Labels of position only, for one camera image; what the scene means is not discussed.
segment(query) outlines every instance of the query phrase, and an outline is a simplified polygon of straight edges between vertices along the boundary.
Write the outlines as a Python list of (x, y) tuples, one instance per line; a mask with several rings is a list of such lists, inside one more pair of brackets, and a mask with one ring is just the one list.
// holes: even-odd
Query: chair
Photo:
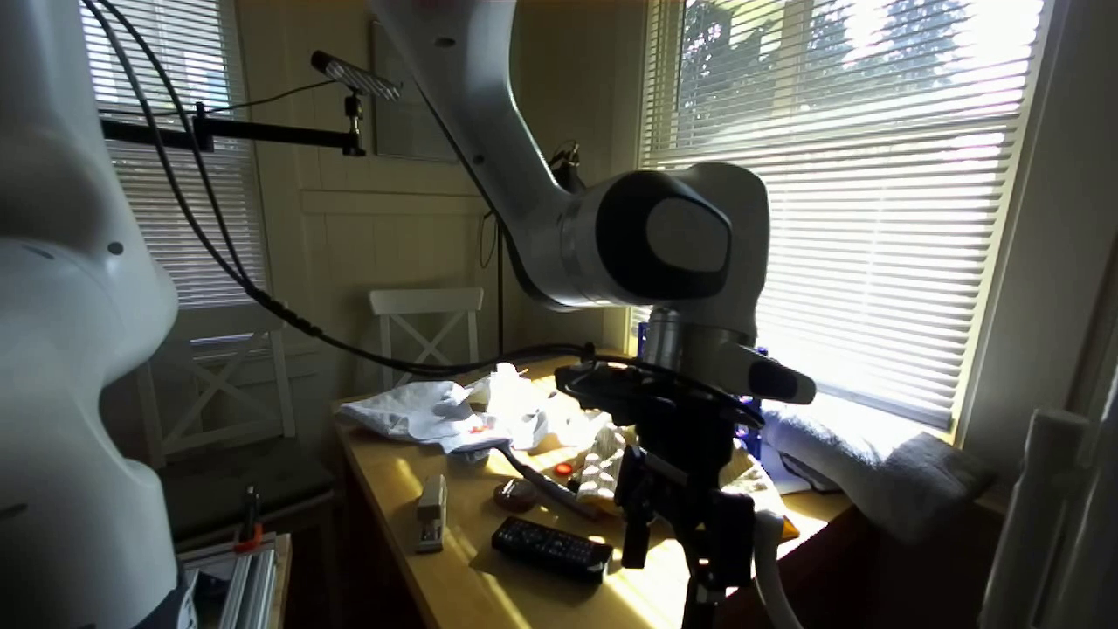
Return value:
[(282, 327), (264, 308), (181, 310), (141, 407), (180, 550), (236, 538), (247, 487), (271, 527), (329, 526), (335, 479), (296, 444)]
[[(413, 364), (459, 364), (480, 359), (480, 310), (481, 286), (429, 286), (429, 291), (372, 291), (377, 320), (377, 354)], [(382, 388), (407, 377), (382, 370)]]

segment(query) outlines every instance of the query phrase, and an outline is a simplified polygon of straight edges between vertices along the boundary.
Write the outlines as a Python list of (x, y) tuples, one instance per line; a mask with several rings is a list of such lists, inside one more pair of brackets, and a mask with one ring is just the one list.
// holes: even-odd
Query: desk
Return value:
[[(611, 570), (597, 590), (568, 584), (551, 572), (509, 564), (490, 550), (490, 536), (506, 519), (494, 506), (494, 489), (513, 472), (490, 457), (481, 472), (459, 472), (438, 449), (388, 444), (357, 422), (341, 422), (341, 436), (388, 550), (429, 626), (681, 626), (690, 568), (675, 538), (655, 542), (645, 570)], [(443, 553), (415, 556), (415, 500), (423, 479), (448, 475)], [(841, 498), (785, 500), (799, 538), (823, 533)], [(597, 533), (621, 550), (621, 521), (586, 526), (555, 506), (535, 506), (530, 521)]]

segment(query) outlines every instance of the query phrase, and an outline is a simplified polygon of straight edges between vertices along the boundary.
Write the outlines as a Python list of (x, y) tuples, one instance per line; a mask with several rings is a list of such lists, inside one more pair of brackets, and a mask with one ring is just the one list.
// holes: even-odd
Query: window blinds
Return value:
[[(116, 0), (116, 6), (145, 32), (148, 45), (165, 65), (186, 110), (194, 110), (195, 101), (205, 101), (205, 110), (228, 105), (228, 56), (221, 40), (216, 0)], [(153, 68), (145, 61), (141, 45), (134, 45), (123, 29), (116, 32), (130, 49), (130, 61), (141, 75), (141, 86), (161, 128), (180, 129), (173, 98), (161, 89)], [(90, 15), (84, 15), (84, 40), (89, 40), (90, 77), (95, 77), (102, 117), (145, 128), (125, 70), (119, 68), (110, 40), (102, 34), (102, 25)], [(180, 286), (180, 308), (247, 300), (240, 286), (221, 272), (221, 265), (205, 254), (205, 249), (190, 231), (153, 148), (111, 139), (110, 152), (151, 252), (161, 259), (161, 265), (173, 272)], [(209, 195), (202, 188), (202, 180), (195, 174), (194, 153), (190, 152), (168, 152), (168, 153), (190, 208), (195, 211), (205, 234), (221, 245)], [(247, 277), (264, 281), (264, 252), (258, 252), (264, 239), (258, 239), (252, 202), (244, 195), (247, 174), (252, 174), (252, 153), (240, 144), (216, 139), (216, 152), (202, 153), (202, 161), (216, 188), (225, 221), (231, 228), (231, 242)]]
[(769, 185), (760, 345), (952, 428), (1045, 0), (685, 0), (655, 10), (645, 159)]

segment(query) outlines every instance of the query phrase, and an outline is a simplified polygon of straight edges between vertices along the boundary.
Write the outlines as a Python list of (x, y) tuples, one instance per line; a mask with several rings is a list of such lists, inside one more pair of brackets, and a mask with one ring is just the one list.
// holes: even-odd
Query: window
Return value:
[[(231, 101), (231, 56), (225, 54), (221, 0), (116, 0), (116, 6), (145, 32), (186, 110), (194, 110), (195, 101), (205, 101), (205, 110), (225, 110)], [(141, 70), (141, 86), (161, 128), (180, 129), (173, 98), (165, 96), (158, 75), (130, 41), (130, 34), (123, 29), (116, 32), (130, 49), (134, 68)], [(102, 34), (102, 25), (90, 15), (84, 15), (84, 40), (90, 54), (90, 77), (102, 117), (145, 123), (125, 70), (119, 68), (116, 54), (110, 49), (110, 40)], [(240, 286), (221, 272), (221, 265), (190, 231), (153, 148), (111, 139), (110, 152), (151, 252), (161, 259), (161, 265), (173, 272), (180, 286), (180, 308), (244, 306), (247, 296), (240, 294)], [(194, 153), (168, 153), (201, 223), (215, 242), (221, 242)], [(240, 144), (216, 139), (216, 152), (205, 153), (205, 168), (221, 211), (228, 218), (231, 239), (238, 245), (238, 254), (252, 281), (264, 281), (264, 234), (247, 199), (252, 153)]]
[(665, 0), (645, 159), (769, 185), (760, 345), (952, 428), (1045, 0)]

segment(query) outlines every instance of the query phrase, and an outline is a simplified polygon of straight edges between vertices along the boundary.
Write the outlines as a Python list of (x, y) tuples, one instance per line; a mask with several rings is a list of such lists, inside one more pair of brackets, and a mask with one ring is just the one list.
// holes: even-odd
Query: cable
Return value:
[(310, 82), (310, 86), (296, 86), (289, 90), (278, 90), (271, 98), (254, 98), (254, 101), (236, 101), (236, 105), (225, 105), (225, 110), (209, 110), (209, 112), (238, 112), (238, 110), (258, 110), (258, 105), (274, 105), (274, 101), (282, 101), (282, 98), (294, 98), (294, 96), (304, 96), (304, 90), (320, 90), (320, 89), (329, 89), (335, 82)]
[[(186, 123), (186, 110), (173, 89), (173, 77), (165, 75), (161, 61), (151, 54), (151, 45), (145, 41), (145, 34), (110, 4), (110, 0), (84, 0), (84, 6), (98, 17), (104, 40), (111, 41), (111, 54), (123, 61), (123, 70), (130, 77), (130, 89), (136, 90), (136, 101), (145, 110), (145, 121), (148, 128), (153, 129), (153, 144), (158, 144), (158, 153), (161, 153), (161, 168), (168, 174), (168, 185), (181, 208), (181, 218), (194, 223), (195, 239), (202, 242), (202, 249), (209, 252), (209, 259), (254, 300), (264, 306), (265, 310), (274, 310), (280, 323), (287, 323), (289, 328), (324, 343), (324, 345), (335, 345), (342, 354), (355, 354), (355, 357), (363, 357), (363, 359), (374, 359), (374, 364), (385, 364), (391, 370), (407, 370), (407, 376), (415, 376), (415, 377), (456, 377), (456, 376), (476, 376), (476, 370), (494, 370), (495, 364), (537, 364), (537, 359), (551, 359), (551, 357), (582, 357), (582, 359), (590, 359), (596, 357), (596, 345), (577, 345), (577, 343), (550, 343), (550, 345), (527, 345), (527, 350), (513, 350), (513, 354), (500, 354), (494, 359), (480, 359), (480, 364), (413, 364), (413, 359), (391, 359), (391, 357), (382, 357), (382, 354), (368, 354), (363, 345), (355, 345), (355, 343), (342, 343), (335, 336), (324, 336), (315, 323), (301, 320), (296, 310), (289, 310), (282, 300), (278, 300), (274, 294), (265, 294), (264, 286), (254, 286), (254, 281), (247, 272), (238, 272), (231, 263), (221, 259), (221, 252), (215, 249), (209, 234), (201, 228), (201, 221), (194, 218), (181, 188), (180, 188), (180, 174), (168, 161), (168, 148), (161, 144), (161, 133), (158, 133), (158, 121), (145, 98), (145, 89), (141, 89), (141, 77), (125, 56), (125, 49), (119, 45), (111, 25), (104, 22), (104, 15), (95, 6), (102, 4), (130, 34), (134, 41), (145, 49), (145, 56), (153, 65), (161, 86), (168, 89), (173, 101), (174, 101), (174, 117), (181, 121), (181, 128), (190, 129)], [(202, 174), (202, 185), (205, 185), (205, 195), (215, 202), (215, 214), (221, 218), (221, 202), (216, 202), (216, 194), (209, 185), (209, 174), (205, 174), (205, 161), (202, 161), (202, 152), (194, 144), (194, 159), (195, 159), (195, 168)]]
[(201, 180), (202, 180), (202, 188), (205, 188), (205, 195), (209, 195), (215, 221), (216, 221), (216, 231), (221, 231), (221, 239), (225, 239), (225, 249), (231, 252), (231, 259), (236, 259), (236, 265), (238, 265), (238, 277), (247, 281), (247, 268), (244, 268), (244, 263), (240, 263), (240, 254), (238, 254), (238, 249), (236, 249), (236, 234), (231, 234), (231, 228), (228, 228), (228, 221), (225, 221), (225, 214), (221, 214), (221, 202), (216, 202), (209, 172), (205, 172), (205, 164), (202, 164), (202, 152), (201, 152), (201, 144), (195, 144), (194, 123), (190, 123), (186, 110), (181, 110), (181, 98), (180, 98), (180, 90), (174, 90), (165, 65), (153, 56), (153, 49), (151, 49), (148, 40), (141, 34), (141, 29), (136, 29), (116, 4), (102, 0), (102, 6), (134, 34), (134, 41), (141, 45), (141, 54), (148, 56), (148, 65), (151, 65), (153, 75), (161, 77), (161, 86), (165, 86), (165, 90), (168, 90), (168, 98), (173, 98), (173, 110), (174, 110), (174, 117), (180, 117), (180, 128), (181, 128), (186, 137), (190, 137), (190, 148), (194, 148), (190, 153), (194, 153), (194, 161), (195, 161), (195, 168), (201, 168)]

